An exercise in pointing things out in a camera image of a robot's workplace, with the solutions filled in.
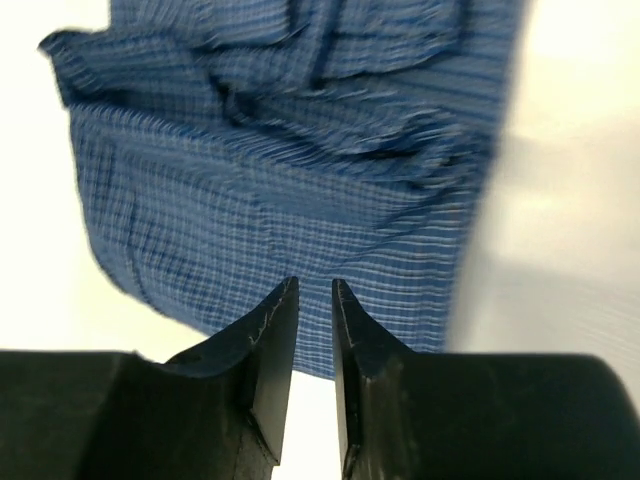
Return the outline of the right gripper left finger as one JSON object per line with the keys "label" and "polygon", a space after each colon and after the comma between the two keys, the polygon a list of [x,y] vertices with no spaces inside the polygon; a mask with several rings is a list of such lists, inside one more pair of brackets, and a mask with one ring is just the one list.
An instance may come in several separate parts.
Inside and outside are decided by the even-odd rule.
{"label": "right gripper left finger", "polygon": [[299,312],[288,278],[164,363],[3,351],[5,479],[267,479],[280,463]]}

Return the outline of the blue checked long sleeve shirt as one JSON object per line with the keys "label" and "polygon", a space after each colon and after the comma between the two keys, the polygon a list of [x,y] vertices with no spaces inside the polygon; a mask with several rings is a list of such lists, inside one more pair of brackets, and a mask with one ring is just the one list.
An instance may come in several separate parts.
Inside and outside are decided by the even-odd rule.
{"label": "blue checked long sleeve shirt", "polygon": [[522,1],[115,1],[40,42],[88,242],[122,291],[212,334],[287,277],[294,366],[333,373],[331,284],[446,343]]}

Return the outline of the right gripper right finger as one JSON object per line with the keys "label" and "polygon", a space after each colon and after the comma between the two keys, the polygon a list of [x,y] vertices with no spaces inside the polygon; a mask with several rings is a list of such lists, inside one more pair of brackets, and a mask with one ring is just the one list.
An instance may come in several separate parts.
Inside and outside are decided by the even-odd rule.
{"label": "right gripper right finger", "polygon": [[639,418],[582,354],[411,350],[343,280],[333,351],[346,479],[635,479]]}

